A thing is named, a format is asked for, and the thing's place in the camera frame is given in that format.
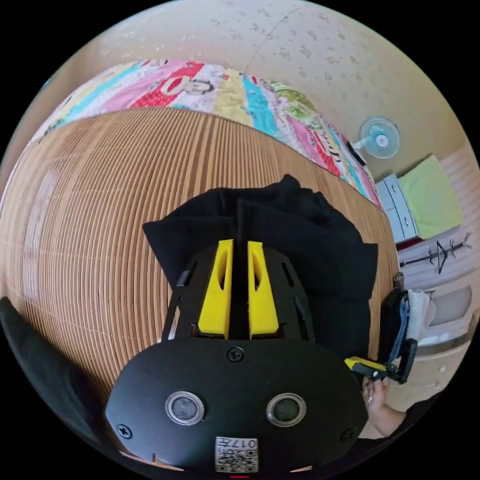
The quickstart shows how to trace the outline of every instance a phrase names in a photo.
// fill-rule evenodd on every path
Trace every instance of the black fabric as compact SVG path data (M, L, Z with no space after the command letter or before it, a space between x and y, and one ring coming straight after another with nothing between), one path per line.
M0 299L0 322L16 361L42 400L64 423L103 442L103 407L84 373L39 335L7 297Z
M377 360L381 363L388 362L395 339L402 326L400 304L405 297L405 292L394 288L382 301L380 307L380 340L378 345Z
M220 240L235 239L240 252L249 240L278 250L309 298L317 342L341 357L368 354L378 246L364 243L320 192L295 178L209 190L143 230L171 286L194 254Z

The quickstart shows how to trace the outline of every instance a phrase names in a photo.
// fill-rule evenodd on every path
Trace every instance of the drawer unit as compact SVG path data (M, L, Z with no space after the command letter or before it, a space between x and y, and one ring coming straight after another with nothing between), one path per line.
M393 173L376 184L383 209L390 221L393 239L396 244L418 236L415 220L410 213L407 200L402 192L397 176Z

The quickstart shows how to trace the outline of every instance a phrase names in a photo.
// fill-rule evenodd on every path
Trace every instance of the hand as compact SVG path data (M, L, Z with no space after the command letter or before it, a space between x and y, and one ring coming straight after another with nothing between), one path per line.
M387 395L387 379L367 380L363 387L363 399L365 401L368 414L378 412L385 405L385 397Z

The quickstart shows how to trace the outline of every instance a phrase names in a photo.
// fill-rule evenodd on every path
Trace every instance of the electric fan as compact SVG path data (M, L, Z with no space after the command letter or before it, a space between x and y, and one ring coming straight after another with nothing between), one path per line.
M364 149L377 159L389 159L400 148L399 129L382 116L367 118L360 127L360 140L353 144L355 150Z

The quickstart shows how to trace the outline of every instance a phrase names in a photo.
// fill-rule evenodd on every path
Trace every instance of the black cloth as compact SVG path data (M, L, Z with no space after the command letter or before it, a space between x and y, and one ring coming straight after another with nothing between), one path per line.
M64 423L103 442L103 407L88 377L39 335L7 297L0 299L0 322L16 361L41 399Z
M290 175L264 188L209 190L143 230L172 287L194 254L220 240L235 239L241 252L247 241L276 249L302 282L317 342L343 358L368 355L378 246Z
M29 382L48 407L82 440L110 460L151 479L174 476L171 470L141 463L118 452L107 435L103 410L90 379L72 362L53 348L12 306L0 300L0 323L8 344ZM434 397L416 403L408 411L401 426L389 438L359 439L339 460L316 468L316 479L327 479L364 462L389 446L427 412Z

